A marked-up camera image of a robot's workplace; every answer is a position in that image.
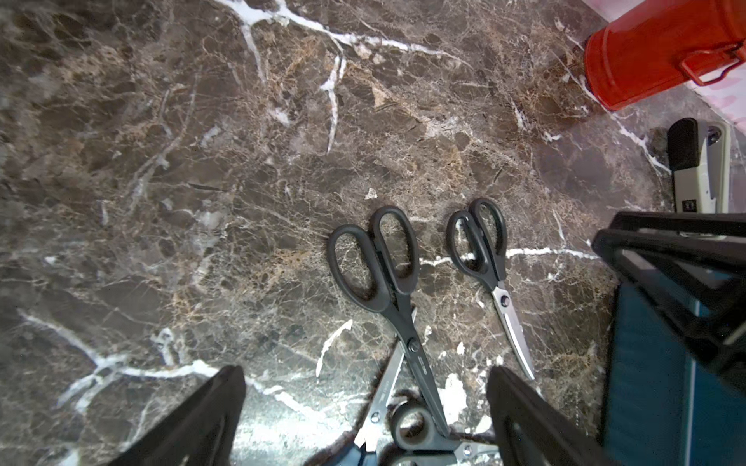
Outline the large black scissors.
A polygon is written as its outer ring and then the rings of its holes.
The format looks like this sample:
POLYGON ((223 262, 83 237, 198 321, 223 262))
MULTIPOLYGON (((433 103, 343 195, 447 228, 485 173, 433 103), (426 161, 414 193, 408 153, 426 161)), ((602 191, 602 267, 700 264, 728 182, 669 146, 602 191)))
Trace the large black scissors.
POLYGON ((457 439, 450 434, 435 378, 427 361, 422 341, 415 328, 411 295, 420 270, 420 255, 414 229, 402 209, 385 206, 371 217, 367 231, 354 224, 337 227, 328 239, 328 263, 334 281, 357 306, 385 318, 398 338, 406 345, 404 359, 414 377, 424 401, 410 400, 398 406, 390 418, 390 432, 400 453, 392 465, 456 465, 476 456, 498 454, 499 447, 469 439, 457 439), (381 223, 384 217, 395 217, 406 239, 409 272, 400 277, 387 247, 381 223), (346 282, 336 254, 337 241, 350 235, 363 254, 375 285, 373 295, 363 297, 346 282))

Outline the medium black scissors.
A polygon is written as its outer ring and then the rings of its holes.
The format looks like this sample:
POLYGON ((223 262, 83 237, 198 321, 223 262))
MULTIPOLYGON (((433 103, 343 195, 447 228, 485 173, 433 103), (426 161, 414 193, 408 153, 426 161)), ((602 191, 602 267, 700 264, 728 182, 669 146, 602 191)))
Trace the medium black scissors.
POLYGON ((525 375, 534 381, 535 369, 528 343, 513 300, 505 287, 507 240, 507 228, 501 210, 487 198, 476 198, 467 209, 452 213, 446 227, 447 250, 454 266, 487 287, 518 363, 525 375), (458 254, 459 224, 475 254, 474 267, 467 265, 458 254))

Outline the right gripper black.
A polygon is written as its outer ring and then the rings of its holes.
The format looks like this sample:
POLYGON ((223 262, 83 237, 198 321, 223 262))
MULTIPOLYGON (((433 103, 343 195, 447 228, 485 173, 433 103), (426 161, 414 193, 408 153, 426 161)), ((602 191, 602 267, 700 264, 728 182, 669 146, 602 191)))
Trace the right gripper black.
POLYGON ((633 285, 690 355, 745 390, 745 217, 621 211, 598 231, 594 252, 633 285), (696 316, 631 259, 662 272, 707 308, 696 316))

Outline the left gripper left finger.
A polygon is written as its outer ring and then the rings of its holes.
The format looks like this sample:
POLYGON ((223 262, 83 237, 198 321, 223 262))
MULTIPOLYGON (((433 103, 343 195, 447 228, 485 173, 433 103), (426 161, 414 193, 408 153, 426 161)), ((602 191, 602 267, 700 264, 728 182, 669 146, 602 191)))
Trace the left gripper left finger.
POLYGON ((246 396, 243 369, 223 367, 113 465, 228 465, 246 396))

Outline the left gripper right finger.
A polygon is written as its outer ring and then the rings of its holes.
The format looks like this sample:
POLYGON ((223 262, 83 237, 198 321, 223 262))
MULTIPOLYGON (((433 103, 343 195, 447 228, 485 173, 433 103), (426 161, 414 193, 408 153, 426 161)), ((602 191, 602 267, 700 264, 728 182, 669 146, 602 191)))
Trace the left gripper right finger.
POLYGON ((586 436, 513 371, 491 369, 486 397, 504 465, 610 465, 586 436))

